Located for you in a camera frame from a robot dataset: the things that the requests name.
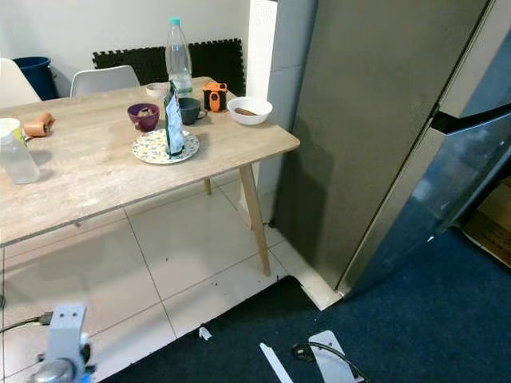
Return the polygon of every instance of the tabletop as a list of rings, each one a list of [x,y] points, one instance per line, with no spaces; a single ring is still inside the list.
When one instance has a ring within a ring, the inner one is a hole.
[[[201,104],[207,81],[211,79],[193,79],[193,96]],[[185,127],[199,139],[197,154],[178,164],[146,164],[131,152],[141,133],[126,112],[130,105],[140,102],[160,107],[157,128],[163,128],[163,104],[148,96],[144,86],[0,109],[1,117],[17,118],[22,123],[43,111],[56,119],[50,135],[28,143],[41,169],[39,181],[12,184],[0,168],[0,247],[299,145],[298,139],[271,122],[244,126],[228,112],[209,113]]]

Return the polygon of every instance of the floor grout line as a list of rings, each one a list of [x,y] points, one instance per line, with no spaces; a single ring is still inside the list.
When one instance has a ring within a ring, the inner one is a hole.
[[[281,267],[282,267],[282,268],[283,268],[283,269],[287,272],[287,275],[290,275],[291,277],[294,277],[294,275],[293,275],[293,274],[291,274],[291,273],[289,272],[289,270],[288,270],[288,269],[284,266],[284,264],[283,264],[282,262],[280,262],[279,257],[277,257],[277,256],[275,255],[275,253],[274,253],[273,251],[271,251],[271,249],[270,249],[270,248],[268,248],[268,251],[270,251],[270,254],[271,254],[271,255],[273,255],[273,258],[275,258],[275,259],[277,260],[277,262],[280,264],[280,266],[281,266]]]
[[[3,297],[3,306],[0,307],[0,310],[2,310],[2,328],[4,326],[4,323],[5,323],[5,306],[6,306],[6,292],[5,292],[5,288],[4,286],[6,285],[6,276],[5,276],[5,271],[6,271],[6,249],[5,247],[2,248],[2,297]],[[5,352],[6,348],[5,348],[5,344],[4,344],[4,333],[2,333],[2,379],[5,379],[6,378],[6,359],[5,359]]]
[[[126,211],[124,211],[124,208],[123,208],[123,207],[119,207],[119,209],[123,209],[123,212],[125,213],[125,217],[124,217],[124,218],[121,218],[121,219],[115,219],[114,221],[110,221],[110,222],[108,222],[108,223],[104,223],[104,224],[102,224],[102,225],[100,225],[100,226],[93,227],[93,228],[91,228],[91,229],[89,229],[89,230],[86,230],[86,231],[83,231],[83,232],[81,232],[81,233],[73,234],[73,235],[70,235],[69,237],[65,237],[65,238],[62,238],[62,239],[58,239],[58,240],[56,240],[56,241],[53,241],[53,242],[47,243],[47,244],[45,244],[45,245],[41,245],[41,246],[35,247],[35,248],[33,248],[33,249],[27,250],[27,251],[23,251],[22,253],[19,253],[19,254],[16,254],[16,255],[12,255],[12,256],[10,256],[10,257],[9,257],[9,259],[16,258],[16,257],[18,257],[18,256],[20,256],[20,255],[26,255],[26,254],[30,253],[31,251],[36,251],[36,250],[42,249],[43,247],[48,247],[48,246],[50,246],[50,245],[54,245],[55,243],[64,242],[64,241],[66,241],[66,240],[68,240],[68,239],[70,239],[70,238],[78,237],[79,235],[82,235],[82,234],[85,234],[85,233],[89,233],[89,232],[94,231],[94,230],[96,230],[96,229],[101,229],[102,227],[105,227],[105,226],[111,225],[112,223],[120,222],[120,221],[122,221],[123,219],[127,219],[127,218],[128,218],[128,216],[126,215]]]
[[[34,363],[32,363],[31,365],[28,365],[27,367],[23,367],[22,369],[19,369],[18,371],[16,371],[15,373],[12,373],[10,375],[7,375],[6,377],[4,377],[4,379],[7,379],[9,377],[13,377],[14,375],[16,375],[17,373],[22,373],[23,371],[26,371],[28,369],[31,369],[32,367],[34,367],[35,365],[37,365],[39,362],[36,361]]]
[[[220,187],[218,187],[218,186],[216,186],[216,187],[215,187],[215,186],[214,186],[214,187],[212,188],[212,192],[213,192],[213,189],[216,189],[216,188],[220,188]],[[175,189],[175,190],[167,191],[167,192],[165,192],[165,193],[176,192],[176,191],[178,191],[178,190],[180,190],[180,189]],[[183,198],[175,199],[175,200],[170,201],[170,202],[165,202],[165,203],[163,203],[163,204],[161,204],[161,205],[158,205],[158,206],[155,206],[155,207],[151,207],[150,209],[147,209],[147,210],[139,211],[139,212],[137,212],[137,213],[135,213],[135,214],[128,214],[128,212],[125,210],[125,214],[126,214],[126,217],[127,217],[127,218],[129,218],[129,217],[134,217],[134,216],[139,215],[139,214],[144,214],[144,213],[145,213],[145,212],[147,212],[147,211],[151,211],[151,210],[154,210],[154,209],[158,209],[158,208],[160,208],[160,207],[163,207],[163,206],[166,206],[166,205],[170,205],[171,203],[180,202],[180,201],[183,201],[183,200],[185,200],[185,199],[188,199],[188,198],[191,198],[191,197],[195,197],[195,196],[197,196],[197,195],[199,195],[199,194],[203,194],[203,193],[204,193],[204,194],[206,194],[206,191],[205,191],[204,189],[200,189],[200,191],[194,192],[194,193],[192,193],[192,194],[185,195]],[[155,195],[154,197],[151,197],[151,198],[156,198],[156,197],[162,196],[163,194]],[[122,207],[123,207],[123,209],[125,209],[126,207],[129,207],[129,206],[132,206],[132,205],[136,205],[137,203],[145,202],[145,201],[149,201],[151,198],[149,198],[149,199],[143,199],[142,201],[138,201],[138,202],[135,202],[135,203],[128,203],[128,204],[124,204],[124,205],[122,205]]]
[[[160,303],[161,303],[161,301],[156,302],[156,303],[153,303],[151,306],[148,306],[148,307],[146,307],[145,309],[142,309],[142,310],[140,310],[140,311],[137,311],[135,314],[131,314],[131,315],[129,315],[128,317],[126,317],[126,318],[124,318],[124,319],[121,319],[119,322],[115,322],[114,324],[112,324],[112,325],[110,325],[110,326],[108,326],[108,327],[105,327],[104,329],[98,330],[98,331],[96,331],[94,334],[91,334],[91,335],[89,336],[89,338],[91,338],[91,339],[92,339],[92,338],[94,338],[94,337],[95,337],[96,335],[98,335],[98,334],[102,334],[102,333],[104,333],[105,331],[108,331],[108,330],[112,329],[113,327],[118,326],[118,325],[120,325],[121,323],[124,323],[124,322],[128,321],[129,319],[135,318],[138,314],[142,314],[142,313],[144,313],[144,312],[145,312],[145,311],[147,311],[147,310],[151,310],[153,307],[157,306],[157,305],[158,305],[158,304],[160,304]]]
[[[250,259],[250,258],[252,258],[252,257],[255,257],[255,256],[257,256],[257,255],[259,255],[259,252],[255,253],[255,254],[252,254],[252,255],[249,255],[247,258],[241,259],[240,261],[238,261],[238,262],[236,262],[236,263],[233,263],[231,266],[227,266],[227,267],[225,267],[224,269],[222,269],[222,270],[220,270],[220,271],[217,271],[215,274],[211,274],[211,275],[209,275],[208,277],[206,277],[206,278],[204,278],[204,279],[201,279],[199,282],[195,282],[195,283],[193,283],[192,285],[190,285],[190,286],[188,286],[188,287],[185,287],[184,289],[179,290],[179,291],[177,291],[176,293],[171,294],[171,295],[169,295],[169,296],[168,296],[168,297],[166,297],[166,298],[163,298],[163,300],[162,300],[162,301],[166,301],[167,299],[173,298],[173,297],[175,297],[175,296],[177,296],[177,295],[179,295],[179,294],[181,294],[181,293],[184,293],[185,291],[190,290],[191,288],[193,288],[193,287],[195,287],[195,286],[197,286],[197,285],[200,285],[202,282],[207,281],[207,280],[208,280],[208,279],[210,279],[210,278],[216,277],[218,274],[221,274],[221,273],[223,273],[224,271],[227,271],[227,270],[229,270],[230,268],[232,268],[232,267],[234,267],[234,266],[236,266],[236,265],[239,265],[240,263],[245,262],[246,260],[248,260],[248,259]]]
[[[147,259],[145,259],[144,251],[142,250],[142,246],[141,246],[141,244],[140,244],[140,242],[138,240],[137,233],[135,233],[135,228],[133,227],[133,224],[131,222],[131,219],[129,219],[129,217],[127,217],[127,220],[128,220],[129,226],[131,227],[131,231],[133,233],[133,237],[135,237],[135,241],[137,241],[137,246],[138,246],[139,250],[141,251],[142,259],[144,260],[145,266],[147,267],[147,271],[149,272],[149,277],[151,277],[151,280],[153,281],[154,289],[156,290],[156,293],[158,294],[158,298],[160,299],[160,303],[163,304],[163,299],[161,299],[160,291],[158,290],[156,282],[154,281],[153,274],[151,273],[151,270],[149,269],[149,264],[147,263]],[[177,338],[176,331],[174,330],[174,326],[172,325],[170,317],[168,316],[167,310],[165,310],[165,315],[167,315],[168,323],[170,324],[170,328],[172,329],[172,332],[174,333],[174,337]]]
[[[234,180],[234,181],[231,181],[231,182],[227,182],[226,184],[224,185],[227,185],[227,184],[232,184],[232,183],[235,183],[235,182],[240,182],[240,180]],[[220,189],[220,192],[224,195],[225,199],[229,202],[229,204],[234,207],[234,210],[238,211],[238,208],[236,207],[236,205],[229,199],[229,197],[227,196],[227,194],[225,193],[224,189],[221,188],[220,186],[218,187]]]
[[[230,170],[228,172],[236,172],[236,178],[234,180],[230,180],[230,181],[227,181],[227,182],[223,182],[222,184],[219,184],[217,181],[215,181],[213,178],[211,178],[211,181],[213,181],[213,183],[219,188],[220,186],[224,186],[224,185],[227,185],[227,184],[230,184],[232,182],[235,182],[235,181],[241,181],[240,179],[240,170],[239,169],[233,169],[233,170]]]

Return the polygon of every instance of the white chair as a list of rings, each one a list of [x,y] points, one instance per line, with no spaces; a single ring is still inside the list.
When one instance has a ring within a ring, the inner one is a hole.
[[[0,58],[0,108],[39,102],[38,94],[16,63]]]
[[[71,97],[132,88],[140,84],[135,71],[129,65],[106,69],[82,70],[73,77]]]

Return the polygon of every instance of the plastic container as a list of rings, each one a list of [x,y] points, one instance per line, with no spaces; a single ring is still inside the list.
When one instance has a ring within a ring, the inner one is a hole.
[[[47,57],[21,57],[14,62],[22,70],[26,79],[35,89],[41,100],[58,98],[57,88],[50,70],[50,59]]]
[[[192,93],[192,60],[188,43],[181,30],[179,18],[171,18],[169,22],[170,31],[165,48],[168,78],[176,86],[179,96],[190,95]]]
[[[0,119],[0,164],[15,184],[30,184],[39,178],[39,168],[25,141],[16,135],[19,127],[14,118]]]

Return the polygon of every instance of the cardboard box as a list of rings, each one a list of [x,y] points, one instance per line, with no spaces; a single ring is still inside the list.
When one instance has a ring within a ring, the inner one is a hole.
[[[477,208],[463,231],[511,267],[511,182],[505,180]]]

